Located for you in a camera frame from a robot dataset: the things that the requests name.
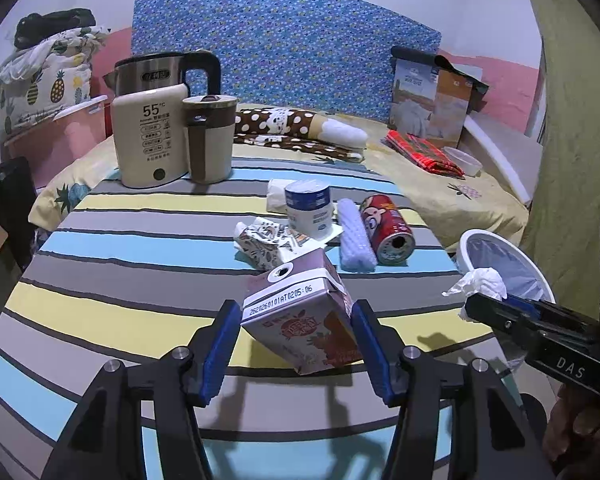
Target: red plaid cloth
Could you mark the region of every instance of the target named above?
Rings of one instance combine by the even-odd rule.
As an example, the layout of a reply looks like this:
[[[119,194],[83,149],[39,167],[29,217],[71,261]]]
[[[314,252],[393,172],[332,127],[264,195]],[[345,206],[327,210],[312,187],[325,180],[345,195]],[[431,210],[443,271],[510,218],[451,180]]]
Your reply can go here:
[[[464,171],[452,163],[443,152],[428,140],[409,134],[400,134],[395,130],[389,130],[384,140],[429,173],[458,178],[464,177]]]

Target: blue headboard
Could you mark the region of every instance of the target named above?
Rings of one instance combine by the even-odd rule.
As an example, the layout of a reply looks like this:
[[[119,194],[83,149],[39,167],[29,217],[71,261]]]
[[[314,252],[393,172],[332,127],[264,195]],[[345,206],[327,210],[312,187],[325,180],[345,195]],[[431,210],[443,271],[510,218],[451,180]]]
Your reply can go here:
[[[435,53],[440,33],[362,0],[135,0],[131,50],[206,48],[242,102],[385,121],[395,44]],[[202,76],[187,81],[205,93]]]

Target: red can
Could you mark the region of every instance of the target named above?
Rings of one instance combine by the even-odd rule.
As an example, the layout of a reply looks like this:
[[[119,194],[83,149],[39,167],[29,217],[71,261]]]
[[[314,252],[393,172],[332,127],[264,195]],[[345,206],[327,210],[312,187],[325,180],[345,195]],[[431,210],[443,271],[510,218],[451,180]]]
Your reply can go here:
[[[371,195],[360,205],[371,247],[382,265],[397,265],[416,247],[413,232],[387,195]]]

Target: table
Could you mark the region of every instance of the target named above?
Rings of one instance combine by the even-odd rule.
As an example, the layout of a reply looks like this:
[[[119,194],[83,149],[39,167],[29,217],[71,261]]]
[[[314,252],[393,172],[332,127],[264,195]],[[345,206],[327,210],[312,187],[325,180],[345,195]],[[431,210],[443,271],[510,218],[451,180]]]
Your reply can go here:
[[[334,200],[391,196],[416,250],[403,266],[341,272],[353,299],[368,299],[406,344],[453,362],[477,355],[504,370],[491,330],[460,320],[458,299],[441,295],[458,272],[394,184],[360,164],[246,148],[232,176],[211,186],[181,178],[133,190],[102,181],[34,257],[0,315],[0,449],[14,478],[40,477],[108,359],[154,360],[211,323],[225,299],[244,298],[257,271],[236,257],[233,230],[256,215],[284,221],[265,209],[271,178],[320,178]],[[340,270],[339,247],[327,254]],[[439,474],[450,451],[450,407],[441,409]],[[160,479],[152,404],[141,410],[147,477]],[[242,330],[220,394],[196,416],[216,478],[379,478],[397,410],[374,395],[362,363],[300,377]]]

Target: metal screw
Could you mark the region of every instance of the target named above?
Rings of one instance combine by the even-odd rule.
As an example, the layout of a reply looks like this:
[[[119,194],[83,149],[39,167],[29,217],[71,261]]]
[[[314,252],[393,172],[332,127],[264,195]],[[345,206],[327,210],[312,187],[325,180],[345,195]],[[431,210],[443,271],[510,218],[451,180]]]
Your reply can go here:
[[[421,354],[422,352],[417,346],[409,345],[402,349],[402,355],[406,359],[417,359]]]
[[[189,357],[189,349],[186,346],[176,346],[171,350],[171,357],[174,359],[186,359]]]
[[[115,372],[118,368],[120,368],[120,361],[117,359],[109,359],[106,363],[104,363],[104,371],[106,372]]]
[[[471,362],[471,366],[477,372],[486,372],[489,369],[489,363],[484,359],[474,359]]]

